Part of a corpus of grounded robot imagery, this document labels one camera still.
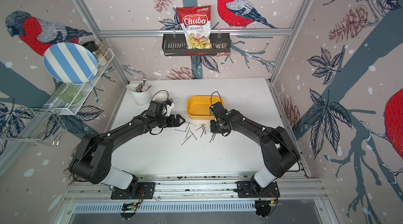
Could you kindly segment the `yellow plastic storage box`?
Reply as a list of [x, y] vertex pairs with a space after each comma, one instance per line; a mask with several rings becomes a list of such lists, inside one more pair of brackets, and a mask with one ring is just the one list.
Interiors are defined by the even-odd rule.
[[217, 102], [225, 105], [217, 96], [192, 96], [188, 99], [186, 112], [192, 120], [214, 120], [210, 107]]

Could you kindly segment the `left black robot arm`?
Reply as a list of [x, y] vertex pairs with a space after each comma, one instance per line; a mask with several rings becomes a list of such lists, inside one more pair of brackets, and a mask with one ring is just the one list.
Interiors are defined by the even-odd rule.
[[112, 166], [112, 153], [128, 141], [153, 129], [177, 128], [185, 123], [181, 115], [170, 113], [171, 102], [151, 101], [147, 110], [113, 130], [98, 135], [87, 134], [69, 165], [73, 179], [80, 177], [91, 184], [105, 184], [136, 194], [138, 178]]

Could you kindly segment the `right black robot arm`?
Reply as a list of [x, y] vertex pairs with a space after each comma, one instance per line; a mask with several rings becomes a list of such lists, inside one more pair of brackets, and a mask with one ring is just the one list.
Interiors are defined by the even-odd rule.
[[214, 115], [211, 121], [213, 133], [226, 137], [235, 131], [256, 142], [261, 149], [263, 167], [253, 176], [251, 182], [260, 188], [267, 187], [281, 178], [300, 160], [300, 153], [287, 131], [278, 126], [272, 128], [246, 118], [237, 110], [228, 111], [221, 102], [210, 106]]

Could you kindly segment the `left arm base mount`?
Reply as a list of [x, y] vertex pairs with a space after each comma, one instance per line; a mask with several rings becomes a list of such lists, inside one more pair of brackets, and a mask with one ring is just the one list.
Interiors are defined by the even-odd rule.
[[155, 186], [155, 182], [139, 182], [139, 178], [135, 177], [127, 189], [117, 187], [111, 189], [112, 200], [130, 200], [129, 203], [122, 205], [120, 212], [122, 220], [130, 220], [138, 213], [145, 199], [153, 198]]

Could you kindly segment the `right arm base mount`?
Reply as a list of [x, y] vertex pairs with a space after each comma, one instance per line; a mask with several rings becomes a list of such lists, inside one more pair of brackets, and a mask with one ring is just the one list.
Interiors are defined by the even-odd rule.
[[278, 183], [273, 181], [265, 187], [261, 187], [254, 177], [250, 181], [237, 181], [236, 189], [239, 198], [252, 199], [256, 215], [268, 218], [280, 203]]

